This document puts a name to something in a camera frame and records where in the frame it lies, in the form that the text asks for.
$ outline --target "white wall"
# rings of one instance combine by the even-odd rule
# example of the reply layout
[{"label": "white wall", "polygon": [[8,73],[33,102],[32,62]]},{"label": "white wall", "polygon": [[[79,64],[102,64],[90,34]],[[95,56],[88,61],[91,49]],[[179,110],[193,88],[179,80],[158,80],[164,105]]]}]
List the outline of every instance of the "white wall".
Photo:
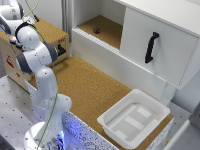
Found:
[{"label": "white wall", "polygon": [[200,102],[200,71],[183,89],[177,91],[173,102],[189,112],[195,109]]},{"label": "white wall", "polygon": [[[24,8],[25,14],[29,12],[29,8],[26,5],[25,0],[17,0],[18,3]],[[27,0],[31,8],[33,8],[37,0]],[[56,27],[62,29],[62,0],[40,0],[34,13],[43,18],[44,20],[50,22]]]}]

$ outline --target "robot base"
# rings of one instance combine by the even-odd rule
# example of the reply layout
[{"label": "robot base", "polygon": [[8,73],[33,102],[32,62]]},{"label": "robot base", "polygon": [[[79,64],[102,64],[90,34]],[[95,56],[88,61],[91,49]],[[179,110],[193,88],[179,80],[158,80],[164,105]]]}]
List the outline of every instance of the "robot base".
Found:
[{"label": "robot base", "polygon": [[[44,125],[44,122],[40,122],[38,124],[35,124],[34,126],[32,126],[25,134],[24,137],[24,149],[25,150],[57,150],[57,147],[54,145],[52,146],[52,143],[48,143],[46,145],[41,145],[38,149],[38,142],[36,142],[34,140],[34,138],[36,137],[37,133],[39,132],[39,130],[42,128],[42,126]],[[70,138],[66,137],[64,138],[64,143],[65,143],[65,150],[68,147],[70,142]]]}]

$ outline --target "door handle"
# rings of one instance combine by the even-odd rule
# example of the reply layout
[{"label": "door handle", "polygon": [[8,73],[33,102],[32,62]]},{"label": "door handle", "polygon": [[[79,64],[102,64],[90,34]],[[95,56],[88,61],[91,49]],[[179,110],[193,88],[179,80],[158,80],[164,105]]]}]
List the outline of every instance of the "door handle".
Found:
[{"label": "door handle", "polygon": [[153,57],[151,56],[152,50],[153,50],[153,46],[154,46],[154,40],[157,39],[160,35],[156,32],[153,32],[153,36],[151,37],[149,44],[148,44],[148,48],[147,48],[147,53],[145,56],[145,63],[148,64],[149,62],[151,62],[153,60]]}]

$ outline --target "brown box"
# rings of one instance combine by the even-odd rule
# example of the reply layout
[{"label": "brown box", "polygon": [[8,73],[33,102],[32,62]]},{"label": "brown box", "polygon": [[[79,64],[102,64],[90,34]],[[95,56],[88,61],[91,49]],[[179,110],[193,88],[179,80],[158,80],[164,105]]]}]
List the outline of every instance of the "brown box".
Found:
[{"label": "brown box", "polygon": [[[58,45],[60,44],[64,49],[66,49],[67,52],[58,57],[56,62],[54,62],[55,65],[69,57],[69,35],[66,32],[60,30],[41,18],[40,22],[35,24],[35,27],[43,35],[46,42],[52,43],[56,48],[58,48]],[[34,75],[23,73],[18,69],[16,57],[22,52],[22,49],[10,44],[10,40],[3,32],[0,33],[0,51],[2,54],[6,74],[28,91],[28,87],[24,80],[29,81],[34,77]]]}]

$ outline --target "cabinet top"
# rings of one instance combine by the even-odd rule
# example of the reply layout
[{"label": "cabinet top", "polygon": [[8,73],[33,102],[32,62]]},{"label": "cabinet top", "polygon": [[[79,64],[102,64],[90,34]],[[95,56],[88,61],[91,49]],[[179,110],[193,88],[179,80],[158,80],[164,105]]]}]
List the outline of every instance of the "cabinet top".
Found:
[{"label": "cabinet top", "polygon": [[200,37],[200,3],[194,0],[114,0]]}]

